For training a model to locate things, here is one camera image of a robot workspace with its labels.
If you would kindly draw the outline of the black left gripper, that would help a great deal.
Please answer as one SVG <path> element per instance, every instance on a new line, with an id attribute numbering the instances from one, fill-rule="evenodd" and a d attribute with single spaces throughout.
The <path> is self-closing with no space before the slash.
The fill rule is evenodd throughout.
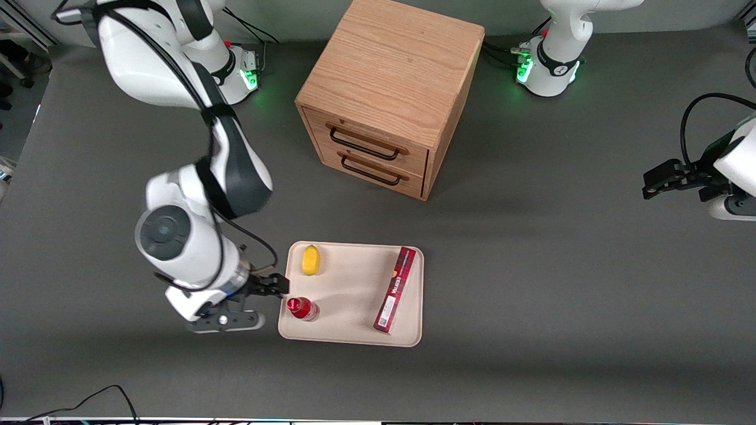
<path id="1" fill-rule="evenodd" d="M 643 174 L 643 199 L 648 201 L 654 196 L 669 191 L 685 191 L 699 188 L 699 198 L 702 202 L 726 202 L 732 195 L 732 185 L 728 178 L 716 170 L 715 162 L 726 151 L 732 140 L 734 131 L 711 142 L 697 161 L 690 161 L 685 132 L 680 133 L 680 148 L 685 170 L 684 179 L 681 176 L 681 161 L 669 159 L 655 166 Z"/>

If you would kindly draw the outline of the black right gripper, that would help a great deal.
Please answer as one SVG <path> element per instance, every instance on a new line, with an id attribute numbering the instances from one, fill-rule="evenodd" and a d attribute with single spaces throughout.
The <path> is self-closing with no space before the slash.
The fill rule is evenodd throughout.
<path id="1" fill-rule="evenodd" d="M 289 280 L 280 273 L 268 276 L 252 274 L 240 290 L 227 297 L 230 311 L 247 311 L 248 298 L 254 296 L 275 296 L 283 298 L 289 294 Z"/>

